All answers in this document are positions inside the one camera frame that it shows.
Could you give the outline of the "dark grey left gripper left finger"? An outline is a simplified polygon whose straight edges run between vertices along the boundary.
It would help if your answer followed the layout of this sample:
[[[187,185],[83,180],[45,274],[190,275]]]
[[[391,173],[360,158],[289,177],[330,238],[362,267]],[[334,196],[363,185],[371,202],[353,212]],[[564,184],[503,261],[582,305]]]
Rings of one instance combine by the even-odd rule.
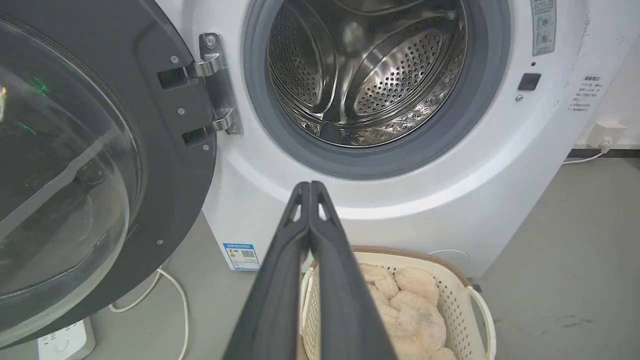
[[[227,344],[225,360],[295,360],[311,184],[295,185]]]

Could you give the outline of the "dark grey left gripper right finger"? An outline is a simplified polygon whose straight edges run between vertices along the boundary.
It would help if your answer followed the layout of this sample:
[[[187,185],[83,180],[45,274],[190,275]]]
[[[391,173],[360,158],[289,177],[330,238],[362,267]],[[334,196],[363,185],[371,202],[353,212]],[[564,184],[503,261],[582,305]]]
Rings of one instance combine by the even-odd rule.
[[[310,247],[320,282],[320,357],[394,360],[386,328],[323,183],[311,182],[310,201]]]

